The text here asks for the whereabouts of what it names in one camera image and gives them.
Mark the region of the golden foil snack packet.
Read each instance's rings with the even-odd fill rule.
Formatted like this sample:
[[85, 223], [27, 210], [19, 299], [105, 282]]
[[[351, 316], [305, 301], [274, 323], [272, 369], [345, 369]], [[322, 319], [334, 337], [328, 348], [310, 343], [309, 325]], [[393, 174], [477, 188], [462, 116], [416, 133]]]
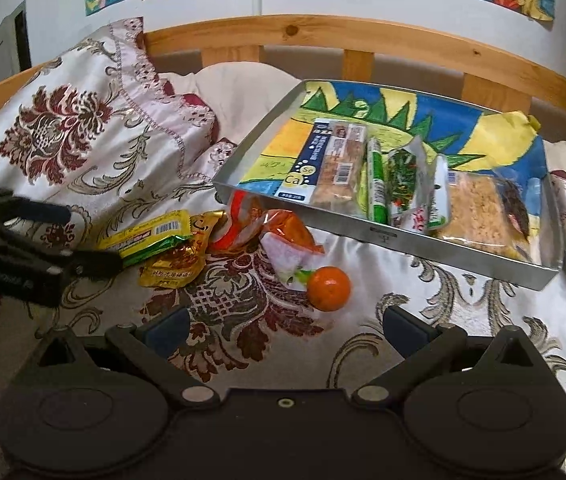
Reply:
[[210, 236], [225, 213], [220, 210], [194, 214], [192, 235], [141, 266], [138, 284], [149, 288], [182, 288], [198, 277], [206, 264]]

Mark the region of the yellow green snack packet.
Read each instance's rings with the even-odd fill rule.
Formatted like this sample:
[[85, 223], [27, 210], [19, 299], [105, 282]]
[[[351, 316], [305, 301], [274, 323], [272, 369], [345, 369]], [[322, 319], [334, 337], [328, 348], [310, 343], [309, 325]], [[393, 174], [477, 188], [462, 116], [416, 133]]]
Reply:
[[108, 236], [97, 249], [116, 252], [127, 268], [176, 248], [191, 237], [190, 213], [175, 210]]

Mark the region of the orange tangerine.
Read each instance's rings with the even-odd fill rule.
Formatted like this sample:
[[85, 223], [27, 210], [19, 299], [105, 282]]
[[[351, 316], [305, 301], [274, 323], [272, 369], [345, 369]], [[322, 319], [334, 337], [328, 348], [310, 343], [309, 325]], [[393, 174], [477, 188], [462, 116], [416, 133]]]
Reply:
[[319, 268], [307, 282], [308, 301], [322, 312], [334, 312], [345, 307], [350, 294], [350, 278], [336, 266]]

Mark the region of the puffed rice cracker packet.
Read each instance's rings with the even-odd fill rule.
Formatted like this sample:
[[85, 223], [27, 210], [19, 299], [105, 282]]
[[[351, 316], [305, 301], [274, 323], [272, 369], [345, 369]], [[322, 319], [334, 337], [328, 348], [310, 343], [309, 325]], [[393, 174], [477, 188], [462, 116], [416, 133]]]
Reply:
[[451, 171], [448, 187], [451, 220], [434, 235], [492, 255], [533, 262], [530, 241], [525, 244], [510, 240], [499, 227], [494, 178], [488, 174]]

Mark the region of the green vegetable snack packet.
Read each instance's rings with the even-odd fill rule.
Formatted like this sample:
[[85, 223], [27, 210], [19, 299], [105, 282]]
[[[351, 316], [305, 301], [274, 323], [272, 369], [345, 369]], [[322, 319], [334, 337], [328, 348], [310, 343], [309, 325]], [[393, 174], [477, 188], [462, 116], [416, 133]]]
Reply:
[[387, 206], [390, 226], [411, 232], [431, 233], [451, 220], [447, 157], [427, 158], [420, 136], [387, 158]]

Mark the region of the orange plastic snack bag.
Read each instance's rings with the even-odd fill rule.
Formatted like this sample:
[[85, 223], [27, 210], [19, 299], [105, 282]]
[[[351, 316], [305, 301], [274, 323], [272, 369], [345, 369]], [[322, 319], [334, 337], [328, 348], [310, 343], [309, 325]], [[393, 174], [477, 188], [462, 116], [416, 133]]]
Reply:
[[287, 289], [305, 292], [319, 269], [324, 248], [304, 222], [288, 209], [266, 209], [256, 196], [238, 190], [231, 194], [226, 221], [213, 235], [210, 252], [238, 252], [258, 240], [275, 276]]

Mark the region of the nut bar clear packet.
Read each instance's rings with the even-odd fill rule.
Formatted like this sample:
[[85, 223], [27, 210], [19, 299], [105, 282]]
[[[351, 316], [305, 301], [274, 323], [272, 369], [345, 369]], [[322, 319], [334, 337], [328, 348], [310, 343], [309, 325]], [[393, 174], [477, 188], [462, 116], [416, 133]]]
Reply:
[[368, 128], [357, 122], [331, 120], [328, 123], [328, 132], [330, 138], [310, 204], [361, 217], [358, 195]]

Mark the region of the green stick packet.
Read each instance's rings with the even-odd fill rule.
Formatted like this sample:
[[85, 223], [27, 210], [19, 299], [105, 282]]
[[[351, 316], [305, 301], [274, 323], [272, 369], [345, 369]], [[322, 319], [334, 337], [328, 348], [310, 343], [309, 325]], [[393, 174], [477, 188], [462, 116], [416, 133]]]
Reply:
[[386, 183], [383, 166], [383, 153], [379, 140], [372, 136], [368, 140], [368, 220], [380, 224], [388, 221], [388, 208], [386, 203]]

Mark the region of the blue calcium box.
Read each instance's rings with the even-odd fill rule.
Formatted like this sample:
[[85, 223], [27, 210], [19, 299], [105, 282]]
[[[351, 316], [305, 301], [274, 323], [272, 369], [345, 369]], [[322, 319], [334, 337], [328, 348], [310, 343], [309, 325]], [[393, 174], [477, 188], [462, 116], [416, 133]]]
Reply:
[[318, 186], [326, 148], [330, 144], [333, 127], [328, 119], [317, 119], [311, 128], [300, 154], [283, 178], [274, 196], [308, 204]]

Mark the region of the metal tray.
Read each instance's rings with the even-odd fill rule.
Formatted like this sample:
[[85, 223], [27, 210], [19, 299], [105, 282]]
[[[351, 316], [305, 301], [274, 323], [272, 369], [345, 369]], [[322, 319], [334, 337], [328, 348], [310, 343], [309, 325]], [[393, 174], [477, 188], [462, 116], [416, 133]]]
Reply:
[[[258, 125], [251, 130], [246, 139], [236, 148], [233, 155], [222, 166], [214, 179], [214, 185], [221, 200], [228, 202], [234, 191], [243, 190], [236, 183], [244, 174], [245, 169], [252, 164], [252, 158], [262, 150], [260, 143], [265, 134], [272, 131], [271, 126], [280, 120], [277, 114], [284, 107], [292, 105], [300, 96], [300, 84], [297, 84], [291, 92], [274, 107], [273, 110], [262, 119]], [[387, 169], [388, 154], [383, 153], [383, 166], [386, 183], [387, 203]], [[269, 209], [280, 208], [295, 211], [302, 221], [308, 226], [331, 232], [337, 235], [348, 236], [362, 242], [368, 242], [397, 252], [406, 252], [420, 258], [437, 261], [456, 268], [472, 271], [490, 278], [509, 282], [518, 286], [524, 286], [533, 290], [540, 290], [554, 276], [560, 272], [563, 265], [563, 235], [558, 222], [558, 209], [551, 190], [551, 182], [548, 173], [542, 180], [542, 214], [540, 228], [530, 229], [530, 248], [533, 262], [525, 262], [505, 258], [482, 252], [481, 250], [465, 247], [462, 245], [446, 242], [435, 237], [434, 232], [420, 233], [405, 231], [390, 226], [389, 211], [386, 224], [376, 223], [368, 220], [368, 163], [366, 153], [368, 152], [368, 141], [366, 141], [365, 157], [362, 166], [358, 204], [362, 210], [361, 217], [341, 214], [327, 209], [312, 206], [310, 203], [303, 204], [284, 200], [273, 196], [264, 196], [249, 192], [256, 196], [263, 206]]]

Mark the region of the dark dried fruit packet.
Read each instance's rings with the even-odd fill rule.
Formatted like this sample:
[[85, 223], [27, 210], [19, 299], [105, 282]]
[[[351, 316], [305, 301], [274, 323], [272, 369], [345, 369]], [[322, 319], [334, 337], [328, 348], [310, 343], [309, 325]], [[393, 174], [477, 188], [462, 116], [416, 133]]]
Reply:
[[510, 240], [528, 244], [530, 221], [527, 207], [522, 200], [517, 184], [502, 177], [493, 179], [496, 189], [499, 227]]

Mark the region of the doorway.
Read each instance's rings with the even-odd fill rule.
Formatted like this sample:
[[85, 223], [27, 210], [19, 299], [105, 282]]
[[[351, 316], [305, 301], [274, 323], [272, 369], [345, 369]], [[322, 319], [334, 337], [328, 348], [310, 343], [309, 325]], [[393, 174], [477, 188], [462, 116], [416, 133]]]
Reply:
[[0, 82], [32, 67], [23, 1], [0, 24]]

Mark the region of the dinosaur drawing paper in tray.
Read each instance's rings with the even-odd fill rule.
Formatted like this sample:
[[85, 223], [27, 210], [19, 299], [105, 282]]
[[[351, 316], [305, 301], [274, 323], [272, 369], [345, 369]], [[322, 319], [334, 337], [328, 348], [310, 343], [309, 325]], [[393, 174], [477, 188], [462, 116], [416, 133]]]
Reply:
[[447, 157], [455, 171], [496, 174], [514, 182], [540, 228], [542, 180], [548, 173], [540, 124], [530, 115], [497, 113], [433, 94], [362, 82], [308, 80], [300, 96], [277, 114], [236, 186], [273, 196], [292, 170], [317, 120], [356, 122], [375, 136], [387, 153], [419, 136], [429, 159]]

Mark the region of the cream pillow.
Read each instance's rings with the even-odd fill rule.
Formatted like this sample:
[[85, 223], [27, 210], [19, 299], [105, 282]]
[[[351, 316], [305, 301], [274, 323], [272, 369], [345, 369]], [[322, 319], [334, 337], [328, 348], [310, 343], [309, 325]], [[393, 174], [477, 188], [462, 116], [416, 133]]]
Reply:
[[255, 125], [300, 83], [268, 64], [224, 62], [178, 75], [164, 73], [176, 93], [195, 93], [216, 114], [218, 137], [240, 144]]

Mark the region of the wooden bed rail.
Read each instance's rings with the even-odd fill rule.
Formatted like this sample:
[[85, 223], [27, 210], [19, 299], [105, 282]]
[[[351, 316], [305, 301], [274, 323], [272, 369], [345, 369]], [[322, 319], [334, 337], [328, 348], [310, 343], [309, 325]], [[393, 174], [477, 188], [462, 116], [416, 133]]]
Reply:
[[566, 112], [566, 78], [548, 68], [474, 40], [367, 18], [273, 14], [221, 18], [144, 32], [150, 58], [197, 51], [203, 66], [263, 60], [265, 47], [338, 49], [341, 77], [371, 79], [375, 55], [457, 70], [463, 100], [495, 110], [529, 110], [533, 100]]

